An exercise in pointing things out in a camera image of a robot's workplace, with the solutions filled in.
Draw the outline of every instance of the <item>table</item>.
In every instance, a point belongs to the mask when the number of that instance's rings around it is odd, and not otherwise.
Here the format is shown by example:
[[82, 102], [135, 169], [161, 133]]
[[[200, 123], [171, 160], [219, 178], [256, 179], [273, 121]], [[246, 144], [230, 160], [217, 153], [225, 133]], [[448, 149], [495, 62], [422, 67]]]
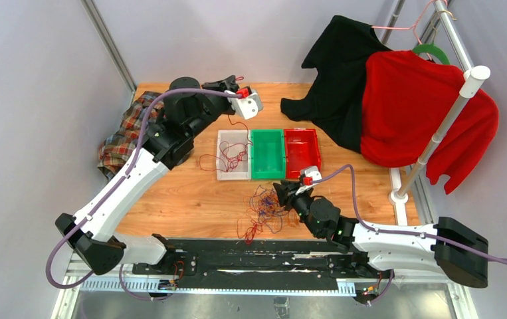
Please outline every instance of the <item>table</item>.
[[[264, 110], [251, 120], [243, 121], [249, 129], [270, 128], [315, 128], [317, 129], [322, 156], [322, 175], [336, 171], [346, 163], [355, 167], [357, 204], [365, 220], [375, 223], [394, 224], [394, 210], [388, 202], [391, 191], [388, 169], [366, 161], [360, 154], [337, 146], [323, 131], [311, 122], [293, 122], [280, 113], [280, 99], [305, 97], [311, 84], [252, 83], [264, 105]], [[165, 92], [168, 83], [142, 83], [136, 97], [144, 91]], [[151, 235], [164, 237], [214, 237], [237, 238], [251, 226], [252, 213], [247, 213], [246, 202], [259, 185], [271, 187], [273, 181], [217, 181], [215, 171], [199, 168], [198, 158], [202, 154], [216, 154], [218, 130], [242, 130], [243, 126], [230, 125], [226, 116], [221, 116], [195, 139], [193, 155], [182, 165], [175, 167], [164, 178], [142, 196], [124, 217], [117, 228], [128, 235]], [[204, 168], [214, 168], [215, 158], [204, 157]], [[326, 196], [342, 215], [355, 217], [351, 195], [349, 171], [315, 187], [313, 195]], [[406, 204], [408, 223], [419, 225], [414, 200]], [[268, 227], [255, 236], [257, 239], [312, 239], [303, 225], [294, 221], [298, 217], [291, 212], [290, 224], [278, 233]]]

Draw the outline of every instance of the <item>red shirt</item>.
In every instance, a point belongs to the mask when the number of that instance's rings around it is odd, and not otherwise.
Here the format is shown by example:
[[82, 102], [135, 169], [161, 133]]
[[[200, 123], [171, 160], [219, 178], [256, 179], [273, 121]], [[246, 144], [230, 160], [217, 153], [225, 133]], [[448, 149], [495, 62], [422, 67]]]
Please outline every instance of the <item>red shirt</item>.
[[[464, 84], [455, 66], [426, 61], [412, 51], [372, 54], [363, 95], [361, 153], [378, 165], [415, 163]], [[468, 101], [427, 164], [432, 184], [448, 175], [448, 194], [480, 161], [498, 128], [498, 108], [482, 90]]]

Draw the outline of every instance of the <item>plaid fabric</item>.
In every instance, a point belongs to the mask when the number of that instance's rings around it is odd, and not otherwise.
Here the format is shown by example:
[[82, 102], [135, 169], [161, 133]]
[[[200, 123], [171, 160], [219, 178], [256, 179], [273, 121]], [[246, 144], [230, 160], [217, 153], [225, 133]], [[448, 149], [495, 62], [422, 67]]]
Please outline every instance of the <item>plaid fabric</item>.
[[[144, 109], [161, 93], [145, 91], [137, 100], [130, 105], [130, 108], [122, 116], [120, 129], [104, 140], [98, 147], [98, 169], [110, 181], [128, 161], [132, 151], [138, 143]], [[153, 108], [148, 123], [154, 122], [157, 118], [157, 111], [163, 107], [163, 103], [157, 103]]]

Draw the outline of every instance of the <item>green hanger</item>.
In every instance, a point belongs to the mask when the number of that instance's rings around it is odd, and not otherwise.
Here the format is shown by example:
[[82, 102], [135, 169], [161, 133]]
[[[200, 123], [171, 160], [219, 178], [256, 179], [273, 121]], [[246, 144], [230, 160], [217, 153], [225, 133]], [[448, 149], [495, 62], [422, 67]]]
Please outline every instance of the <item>green hanger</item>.
[[435, 45], [429, 43], [416, 46], [415, 48], [413, 48], [412, 52], [414, 52], [417, 55], [420, 55], [421, 53], [429, 53], [438, 58], [439, 61], [441, 61], [441, 63], [445, 65], [450, 64], [449, 58], [447, 57], [445, 52], [443, 52], [443, 50], [441, 50], [439, 47], [436, 47]]

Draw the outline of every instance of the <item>gray floor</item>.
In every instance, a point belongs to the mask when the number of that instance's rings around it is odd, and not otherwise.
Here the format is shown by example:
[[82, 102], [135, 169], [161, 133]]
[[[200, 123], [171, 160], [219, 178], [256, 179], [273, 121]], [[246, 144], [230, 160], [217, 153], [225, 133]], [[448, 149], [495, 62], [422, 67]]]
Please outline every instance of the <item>gray floor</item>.
[[[377, 304], [365, 308], [353, 298], [290, 297], [288, 319], [299, 318], [455, 318], [447, 287], [441, 284], [392, 285]], [[75, 319], [278, 318], [274, 296], [178, 294], [160, 302], [135, 300], [123, 292], [81, 292]]]

